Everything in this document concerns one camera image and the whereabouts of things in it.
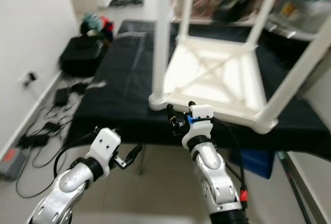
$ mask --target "power cord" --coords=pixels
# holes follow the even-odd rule
[[[40,99],[40,95],[32,87],[28,86],[26,89],[30,92],[30,94],[33,96],[35,101],[38,102]],[[50,107],[46,105],[47,100],[48,100],[47,98],[43,99],[39,105],[41,105],[43,109],[47,109],[51,112],[52,110],[49,109]]]
[[[242,181],[242,179],[241,179],[241,177],[239,176],[239,174],[238,173],[236,173],[233,169],[232,169],[232,167],[230,167],[229,165],[228,165],[228,163],[225,163],[225,167],[239,180],[239,181]]]
[[[58,123],[60,123],[60,121],[63,120],[64,118],[66,118],[66,117],[67,117],[67,116],[62,117],[62,118],[58,121]],[[58,136],[60,142],[62,143],[61,146],[60,146],[60,148],[58,149],[58,151],[54,154],[54,156],[53,156],[48,162],[46,162],[46,163],[44,163],[44,164],[42,164],[42,165],[37,165],[35,162],[36,162],[36,159],[38,158],[39,154],[40,154],[41,151],[42,151],[42,148],[40,148],[39,151],[38,151],[38,153],[36,154],[36,156],[34,157],[34,159],[33,159],[33,161],[32,161],[32,166],[33,166],[34,168],[39,169],[39,168],[43,168],[43,167],[49,165],[49,164],[53,161],[53,159],[59,154],[59,152],[60,152],[61,149],[62,149],[63,143],[64,143],[63,140],[62,140],[62,137],[61,137],[61,132],[62,132],[62,130],[63,130],[63,129],[64,129],[64,128],[65,128],[65,127],[71,122],[71,121],[72,121],[72,120],[67,121],[67,122],[64,123],[64,124],[61,124],[61,125],[60,125],[61,128],[59,129],[59,131],[58,131],[56,134],[54,134],[53,136],[50,136],[50,137]]]
[[[16,190],[16,193],[17,193],[21,198],[24,198],[24,199],[31,199],[31,198],[33,198],[33,197],[39,196],[40,194],[44,193],[47,189],[49,189],[49,188],[52,186],[53,182],[54,182],[54,179],[53,179],[52,182],[51,182],[51,183],[50,183],[45,189],[43,189],[42,191],[40,191],[40,192],[38,192],[38,193],[36,193],[36,194],[33,194],[33,195],[31,195],[31,196],[24,196],[22,193],[20,193],[20,191],[19,191],[19,189],[18,189],[19,180],[20,180],[20,178],[21,178],[21,176],[22,176],[22,174],[23,174],[23,171],[24,171],[24,169],[25,169],[25,167],[26,167],[26,165],[27,165],[27,162],[29,161],[29,158],[30,158],[30,156],[31,156],[31,152],[32,152],[32,146],[29,147],[28,156],[27,156],[27,158],[26,158],[26,160],[25,160],[25,162],[24,162],[24,165],[23,165],[23,167],[22,167],[22,169],[21,169],[21,171],[20,171],[20,173],[19,173],[19,175],[18,175],[18,177],[17,177],[16,183],[15,183],[15,190]],[[60,170],[62,169],[62,167],[63,167],[63,165],[64,165],[64,163],[65,163],[66,157],[67,157],[67,155],[65,155],[65,158],[63,159],[62,165],[60,166],[60,168],[59,168],[58,171],[60,171]]]
[[[26,132],[25,132],[25,135],[27,135],[28,132],[30,131],[30,129],[35,125],[35,123],[36,123],[37,120],[39,119],[40,114],[42,113],[42,111],[43,111],[44,109],[46,109],[46,108],[44,107],[44,108],[42,108],[42,109],[39,110],[39,112],[38,112],[38,114],[37,114],[35,120],[34,120],[34,121],[32,122],[32,124],[27,128],[27,130],[26,130]]]
[[[54,175],[54,179],[57,177],[57,163],[59,161],[59,159],[61,158],[62,154],[66,152],[66,150],[72,148],[73,146],[75,146],[79,141],[91,136],[92,134],[97,135],[97,133],[99,132],[99,128],[96,128],[95,130],[93,130],[92,132],[89,132],[88,134],[72,141],[70,144],[66,145],[65,147],[63,147],[61,149],[61,151],[57,154],[56,158],[55,158],[55,162],[54,162],[54,166],[53,166],[53,175]]]
[[[234,175],[235,175],[236,178],[238,178],[238,179],[240,178],[240,202],[242,204],[243,210],[245,211],[246,208],[247,208],[248,191],[247,191],[247,186],[246,186],[246,182],[245,182],[244,161],[243,161],[243,156],[242,156],[242,152],[241,152],[240,143],[239,143],[239,141],[237,139],[237,136],[232,131],[232,129],[231,129],[231,127],[230,127],[230,125],[228,123],[223,122],[223,121],[221,121],[219,119],[216,119],[214,117],[213,118],[200,118],[200,119],[196,119],[194,121],[195,122],[196,121],[201,121],[203,119],[210,120],[212,122],[216,122],[218,124],[221,124],[221,125],[227,127],[228,130],[229,130],[229,132],[232,135],[232,138],[233,138],[234,143],[235,143],[235,145],[237,147],[237,150],[238,150],[238,154],[239,154],[239,167],[240,167],[240,177],[239,177],[239,175],[236,175],[236,174],[234,174]]]

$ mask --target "gray box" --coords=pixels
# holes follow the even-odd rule
[[[18,148],[10,149],[0,162],[0,176],[4,180],[15,181],[25,162],[25,155]]]

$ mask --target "electronic device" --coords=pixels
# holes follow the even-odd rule
[[[59,131],[61,128],[60,123],[54,123],[54,122],[46,122],[45,125],[43,126],[44,130],[48,130],[51,132],[56,132]]]
[[[32,135],[32,136],[23,135],[20,138],[20,141],[17,146],[22,149],[27,149],[30,146],[41,147],[47,145],[49,138],[50,137],[48,136],[48,134]]]
[[[63,107],[68,103],[68,89],[60,88],[55,93],[54,106]]]
[[[25,162],[25,155],[18,148],[10,149],[0,162],[0,176],[4,180],[15,181]]]

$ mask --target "baseboard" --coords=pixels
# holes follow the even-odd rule
[[[112,0],[109,0],[105,6],[98,6],[97,10],[105,10],[109,8],[110,3],[112,2]]]
[[[50,94],[56,89],[58,83],[60,82],[62,78],[62,72],[60,71],[52,80],[50,85],[45,89],[45,91],[40,96],[40,99],[34,104],[30,112],[27,114],[27,116],[24,118],[23,122],[20,124],[20,126],[16,129],[14,134],[10,137],[8,143],[6,146],[0,151],[0,160],[5,156],[7,151],[15,147],[19,141],[19,138],[25,134],[28,127],[33,123],[34,119],[37,117],[37,114],[39,110],[43,107],[43,102],[50,97]]]
[[[312,215],[314,216],[315,221],[318,224],[328,224],[329,222],[326,221],[326,219],[323,216],[323,213],[321,212],[318,203],[316,203],[316,200],[314,199],[312,193],[309,190],[309,186],[305,183],[304,178],[302,178],[300,172],[298,171],[295,162],[292,160],[291,155],[286,153],[286,160],[289,165],[289,170],[291,172],[291,175],[293,177],[293,180],[300,190],[305,202],[307,203]]]

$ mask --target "tiled floor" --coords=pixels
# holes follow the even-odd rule
[[[155,6],[155,0],[146,0],[144,7],[107,9],[100,13],[115,22],[117,31],[124,19],[155,20]],[[77,99],[76,96],[71,98],[72,102]],[[74,113],[77,106],[68,114]],[[44,122],[39,120],[35,129]],[[53,139],[37,162],[47,161],[59,146],[59,141]],[[131,148],[132,145],[122,145],[120,153],[126,154]],[[87,146],[71,149],[64,168],[87,151]],[[52,167],[53,163],[35,169],[30,161],[20,181],[21,191],[31,194],[46,187],[52,179]],[[271,179],[265,180],[250,172],[246,172],[246,178],[250,200],[247,214],[251,224],[304,223],[278,159]],[[239,182],[235,177],[233,180],[238,187]],[[0,223],[24,223],[48,192],[33,199],[22,199],[15,192],[15,183],[0,182]],[[107,179],[97,181],[87,190],[74,208],[72,223],[203,224],[209,223],[209,219],[188,151],[181,147],[150,145],[146,149],[143,175],[138,175],[137,164],[125,171],[113,170]]]

